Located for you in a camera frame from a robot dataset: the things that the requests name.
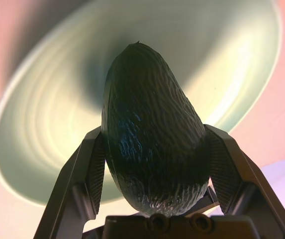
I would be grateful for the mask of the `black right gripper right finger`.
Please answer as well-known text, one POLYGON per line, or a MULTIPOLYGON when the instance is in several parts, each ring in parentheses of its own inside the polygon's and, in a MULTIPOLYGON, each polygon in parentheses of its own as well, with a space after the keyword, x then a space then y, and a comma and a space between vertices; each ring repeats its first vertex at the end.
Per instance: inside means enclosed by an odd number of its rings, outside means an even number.
POLYGON ((256 239, 285 239, 285 208, 260 168, 228 133, 205 125, 210 177, 225 216, 256 239))

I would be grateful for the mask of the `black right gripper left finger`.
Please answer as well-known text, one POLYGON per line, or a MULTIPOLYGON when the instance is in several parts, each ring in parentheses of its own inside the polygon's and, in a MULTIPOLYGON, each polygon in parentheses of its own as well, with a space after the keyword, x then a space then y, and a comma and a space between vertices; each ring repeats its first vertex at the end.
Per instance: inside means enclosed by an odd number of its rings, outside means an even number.
POLYGON ((61 169, 36 239, 80 239, 99 212, 105 169, 101 129, 88 132, 61 169))

